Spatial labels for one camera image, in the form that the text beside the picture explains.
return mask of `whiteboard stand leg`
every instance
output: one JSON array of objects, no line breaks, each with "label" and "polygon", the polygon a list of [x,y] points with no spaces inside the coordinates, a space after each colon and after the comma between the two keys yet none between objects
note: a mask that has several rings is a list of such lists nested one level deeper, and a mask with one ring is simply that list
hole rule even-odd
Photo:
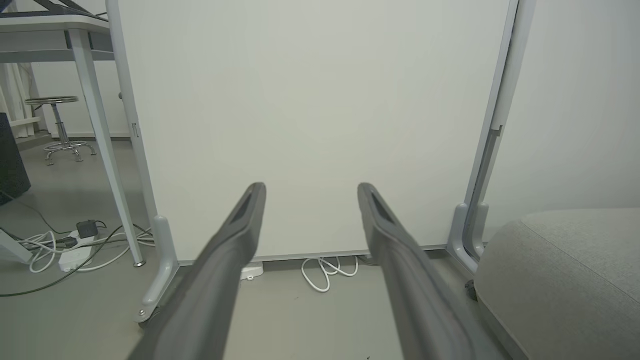
[{"label": "whiteboard stand leg", "polygon": [[451,222],[451,230],[449,231],[449,241],[447,241],[447,251],[451,256],[458,260],[471,274],[475,274],[478,268],[477,261],[469,256],[462,242],[462,232],[465,228],[465,220],[469,206],[466,204],[458,204],[453,213],[453,221]]},{"label": "whiteboard stand leg", "polygon": [[122,188],[122,182],[120,180],[120,173],[118,172],[115,157],[113,156],[111,135],[109,133],[109,127],[107,126],[107,116],[104,113],[100,89],[98,88],[98,77],[95,74],[95,66],[93,65],[89,34],[85,30],[79,29],[70,29],[68,32],[84,100],[86,101],[86,107],[89,110],[89,117],[91,118],[91,125],[95,133],[95,141],[98,143],[102,162],[104,163],[107,178],[109,179],[109,185],[111,185],[111,191],[113,192],[116,207],[118,208],[118,214],[120,214],[120,221],[122,221],[122,227],[127,235],[129,248],[133,255],[133,266],[142,266],[145,264],[145,260],[140,253],[140,246],[136,240],[136,230],[131,222],[127,199],[125,198],[124,189]]},{"label": "whiteboard stand leg", "polygon": [[175,249],[173,248],[169,221],[165,217],[156,215],[152,225],[154,230],[154,243],[160,264],[156,278],[142,298],[142,306],[134,315],[134,321],[138,323],[149,319],[179,267]]}]

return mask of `white cable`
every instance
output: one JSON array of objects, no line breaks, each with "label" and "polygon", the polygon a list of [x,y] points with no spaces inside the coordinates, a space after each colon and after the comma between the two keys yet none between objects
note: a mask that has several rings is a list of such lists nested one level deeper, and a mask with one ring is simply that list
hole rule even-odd
[{"label": "white cable", "polygon": [[[42,235],[40,240],[46,238],[47,235],[49,235],[51,237],[52,241],[53,241],[53,250],[50,253],[46,253],[46,254],[40,256],[40,253],[42,252],[42,248],[38,249],[38,253],[35,254],[33,256],[33,258],[31,258],[31,261],[29,262],[29,271],[33,272],[34,274],[37,274],[39,272],[43,272],[44,270],[46,270],[53,263],[53,259],[56,258],[56,253],[55,253],[56,252],[56,241],[55,241],[56,237],[55,237],[55,235],[53,235],[53,232],[52,231],[47,231],[45,234]],[[51,254],[51,259],[49,259],[49,262],[44,267],[39,268],[38,270],[34,270],[33,269],[33,264],[35,264],[36,261],[44,258],[45,256],[47,256],[49,254]]]},{"label": "white cable", "polygon": [[[112,235],[111,238],[113,239],[113,237],[115,237],[115,236],[122,236],[122,235],[126,235],[126,234],[125,233],[116,233],[116,234]],[[136,235],[136,240],[138,240],[139,244],[146,245],[146,246],[156,246],[153,243],[140,241],[140,240],[147,240],[147,241],[153,240],[153,238],[144,238],[144,237],[142,237],[143,235],[146,235],[146,233],[140,233],[140,234]],[[94,245],[94,244],[98,245],[98,244],[102,243],[102,241],[106,241],[106,240],[107,240],[107,238],[102,238],[102,239],[98,239],[98,240],[93,240],[93,241],[91,241],[89,243],[77,243],[71,248],[58,250],[57,246],[56,246],[57,245],[57,241],[56,241],[55,235],[53,234],[52,231],[47,231],[44,234],[34,235],[34,236],[32,236],[30,238],[27,238],[25,240],[19,240],[18,242],[19,243],[28,243],[28,244],[32,244],[32,245],[36,245],[37,247],[40,247],[40,249],[38,249],[38,252],[31,258],[31,261],[29,262],[29,270],[31,272],[33,272],[34,274],[37,274],[39,272],[43,272],[44,270],[47,270],[51,266],[51,264],[53,264],[53,260],[55,259],[56,254],[62,254],[64,252],[75,250],[75,249],[77,249],[77,248],[79,248],[81,246]],[[48,244],[48,243],[53,243],[53,248],[50,248],[50,247],[45,245],[45,244]],[[47,252],[45,254],[41,255],[43,250],[46,250]],[[128,250],[129,250],[129,247],[127,246],[127,248],[124,249],[124,251],[122,251],[119,255],[117,255],[115,258],[107,261],[106,263],[104,263],[102,265],[99,265],[99,266],[94,266],[92,268],[80,268],[77,271],[84,272],[84,271],[91,271],[91,270],[97,270],[97,269],[103,268],[103,267],[111,264],[112,262],[116,261],[117,259],[120,259]],[[42,268],[39,268],[38,270],[34,270],[33,265],[37,261],[40,261],[41,259],[43,259],[44,257],[46,257],[48,255],[51,255],[51,259],[49,260],[49,262],[45,266],[43,266]]]},{"label": "white cable", "polygon": [[[140,241],[140,240],[142,240],[142,239],[140,238],[140,236],[141,236],[142,234],[145,234],[145,233],[140,233],[140,234],[138,234],[138,235],[136,236],[136,240],[138,240],[138,243],[140,243],[140,244],[144,244],[144,245],[149,245],[149,246],[155,246],[155,245],[150,245],[150,244],[147,244],[147,243],[145,243],[145,242],[143,242],[143,241]],[[126,249],[124,249],[121,253],[119,253],[115,258],[113,258],[113,259],[111,259],[111,260],[107,261],[107,262],[106,262],[106,263],[104,263],[104,264],[101,264],[101,265],[98,265],[98,266],[94,266],[94,267],[92,267],[92,268],[79,268],[77,271],[85,272],[85,271],[92,271],[92,270],[98,270],[98,269],[100,269],[100,268],[104,268],[105,266],[107,266],[107,265],[111,264],[112,262],[116,261],[117,259],[120,259],[120,258],[121,258],[121,257],[122,257],[126,252],[127,252],[127,251],[129,251],[129,246],[127,246],[127,248],[126,248]]]},{"label": "white cable", "polygon": [[94,266],[92,268],[79,268],[77,271],[92,271],[92,270],[98,270],[100,268],[104,268],[105,266],[111,264],[112,262],[116,261],[117,259],[120,259],[127,251],[129,251],[129,247],[127,246],[126,249],[124,249],[123,252],[119,253],[119,255],[117,255],[115,258],[107,261],[106,263],[102,264],[102,265],[98,265],[98,266]]},{"label": "white cable", "polygon": [[[344,272],[340,269],[340,259],[338,257],[336,257],[335,259],[338,261],[338,267],[335,267],[333,264],[331,264],[329,261],[325,260],[324,258],[309,258],[306,259],[302,262],[302,266],[300,267],[300,270],[302,270],[302,276],[305,277],[305,279],[307,280],[307,282],[309,283],[309,285],[311,285],[311,287],[317,291],[320,291],[321,293],[326,293],[327,291],[329,291],[329,287],[331,286],[331,284],[329,283],[329,275],[335,275],[337,273],[340,273],[344,276],[354,276],[357,272],[358,272],[358,257],[354,256],[354,258],[356,259],[356,270],[353,271],[353,273],[347,273]],[[307,277],[307,274],[305,273],[305,264],[307,263],[307,261],[309,260],[317,260],[318,265],[320,265],[320,269],[322,270],[322,273],[324,274],[324,279],[326,280],[326,288],[321,289],[318,288],[314,283],[312,283],[312,281]],[[329,265],[330,267],[333,268],[334,271],[329,272],[324,268],[324,264]]]}]

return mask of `gray sofa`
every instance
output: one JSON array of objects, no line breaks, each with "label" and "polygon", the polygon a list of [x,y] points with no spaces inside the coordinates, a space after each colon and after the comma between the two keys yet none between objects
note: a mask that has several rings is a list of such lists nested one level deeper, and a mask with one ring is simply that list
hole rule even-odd
[{"label": "gray sofa", "polygon": [[640,359],[640,209],[511,222],[474,280],[484,317],[515,359]]}]

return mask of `gray floor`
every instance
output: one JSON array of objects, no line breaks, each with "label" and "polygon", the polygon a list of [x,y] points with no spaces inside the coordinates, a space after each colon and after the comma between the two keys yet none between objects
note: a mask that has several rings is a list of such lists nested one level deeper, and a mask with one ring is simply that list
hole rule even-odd
[{"label": "gray floor", "polygon": [[[148,226],[140,182],[128,142],[114,142],[131,216]],[[89,218],[120,225],[99,156],[83,153],[82,163],[56,154],[44,163],[41,149],[22,152],[32,189],[20,197],[37,207],[59,230]],[[19,236],[47,230],[36,214],[15,202],[0,206],[0,225]],[[125,246],[109,245],[95,264]],[[125,255],[115,263],[74,274],[46,290],[0,298],[0,351],[3,359],[125,359],[142,335],[132,321],[141,296],[157,270],[153,248],[142,247],[147,264],[132,267]],[[470,278],[444,251],[428,252],[445,281],[478,316],[463,284]],[[343,259],[347,271],[353,258]],[[265,263],[265,274],[242,281],[227,342],[226,359],[401,359],[381,269],[360,264],[354,277],[331,276],[328,293],[314,291],[300,274],[300,260]],[[308,274],[324,278],[315,262]],[[29,290],[62,275],[57,266],[32,274],[24,265],[0,262],[0,293]]]}]

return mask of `power adapter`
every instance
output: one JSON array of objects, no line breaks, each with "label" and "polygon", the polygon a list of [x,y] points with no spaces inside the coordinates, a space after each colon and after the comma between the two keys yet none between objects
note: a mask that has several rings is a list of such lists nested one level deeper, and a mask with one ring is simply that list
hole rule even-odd
[{"label": "power adapter", "polygon": [[95,220],[82,221],[76,224],[78,235],[80,238],[88,238],[89,236],[98,235],[98,227]]}]

